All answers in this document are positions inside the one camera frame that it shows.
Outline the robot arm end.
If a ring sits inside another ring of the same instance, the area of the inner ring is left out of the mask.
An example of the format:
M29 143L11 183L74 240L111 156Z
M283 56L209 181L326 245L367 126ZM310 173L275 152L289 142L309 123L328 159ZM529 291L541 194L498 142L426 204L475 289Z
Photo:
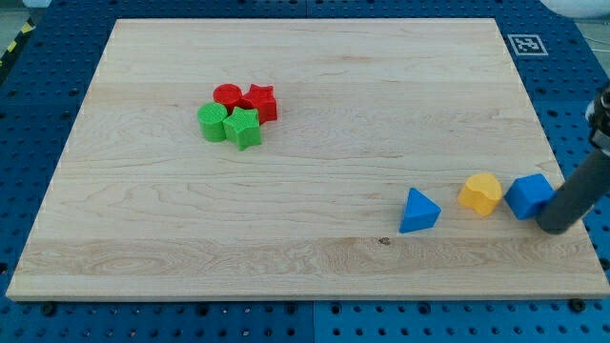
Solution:
M609 85L606 84L588 104L585 111L590 133L589 142L609 155Z

